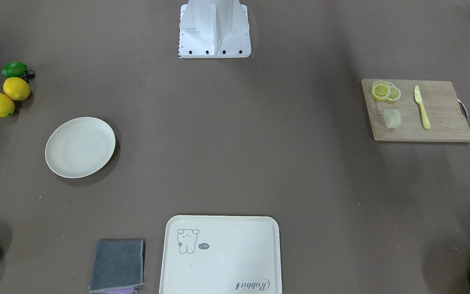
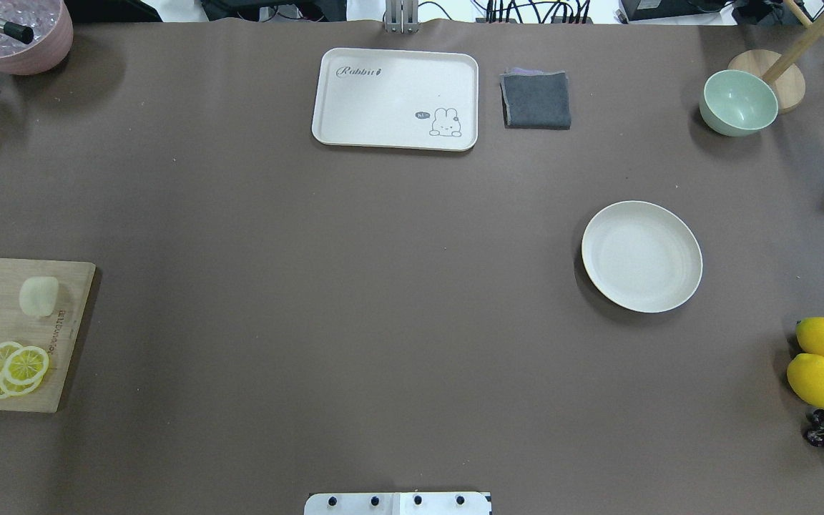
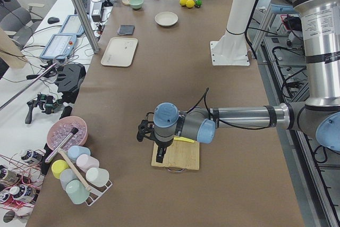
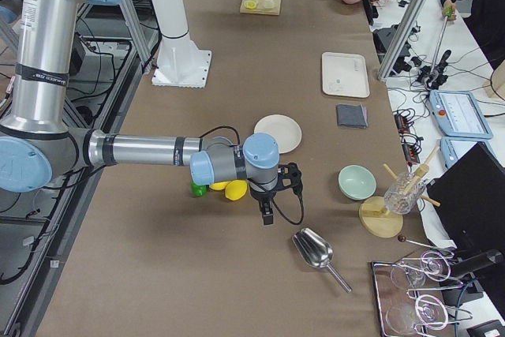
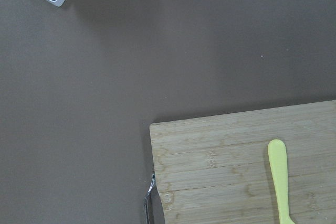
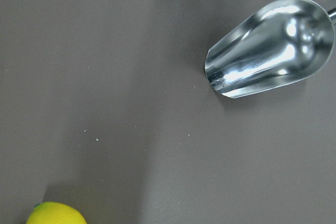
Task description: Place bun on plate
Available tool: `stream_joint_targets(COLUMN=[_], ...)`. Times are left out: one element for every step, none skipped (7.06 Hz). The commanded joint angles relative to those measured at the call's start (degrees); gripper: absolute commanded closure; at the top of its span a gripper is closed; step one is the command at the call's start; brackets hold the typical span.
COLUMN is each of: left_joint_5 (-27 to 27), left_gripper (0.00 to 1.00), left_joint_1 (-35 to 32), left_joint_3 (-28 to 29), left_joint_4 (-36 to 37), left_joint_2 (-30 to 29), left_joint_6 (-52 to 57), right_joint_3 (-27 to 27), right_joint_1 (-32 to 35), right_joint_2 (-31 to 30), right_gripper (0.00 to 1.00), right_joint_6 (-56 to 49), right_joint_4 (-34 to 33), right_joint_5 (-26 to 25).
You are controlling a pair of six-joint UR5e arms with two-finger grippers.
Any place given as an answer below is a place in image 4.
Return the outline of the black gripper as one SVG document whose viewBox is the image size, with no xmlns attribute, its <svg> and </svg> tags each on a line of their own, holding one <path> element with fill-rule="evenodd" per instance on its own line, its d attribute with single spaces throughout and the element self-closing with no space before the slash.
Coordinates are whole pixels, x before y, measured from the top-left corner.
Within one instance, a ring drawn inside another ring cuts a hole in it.
<svg viewBox="0 0 505 337">
<path fill-rule="evenodd" d="M 262 220 L 265 226 L 274 223 L 272 207 L 282 214 L 280 207 L 275 203 L 275 195 L 287 189 L 292 189 L 297 196 L 300 206 L 302 206 L 302 172 L 296 163 L 280 164 L 276 171 L 273 183 L 260 184 L 253 179 L 249 179 L 250 193 L 256 199 L 262 213 Z"/>
</svg>

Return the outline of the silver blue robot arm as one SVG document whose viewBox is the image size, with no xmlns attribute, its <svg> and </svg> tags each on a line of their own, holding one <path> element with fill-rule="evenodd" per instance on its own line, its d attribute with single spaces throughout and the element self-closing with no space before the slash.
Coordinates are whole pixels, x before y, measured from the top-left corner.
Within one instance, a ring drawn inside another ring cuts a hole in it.
<svg viewBox="0 0 505 337">
<path fill-rule="evenodd" d="M 63 122 L 77 9 L 90 1 L 23 0 L 13 99 L 1 120 L 2 189 L 31 192 L 82 167 L 173 165 L 188 167 L 197 185 L 246 180 L 264 224 L 272 224 L 276 193 L 291 189 L 300 196 L 303 185 L 297 165 L 279 162 L 278 144 L 266 133 L 232 144 L 218 137 L 117 135 Z"/>
</svg>

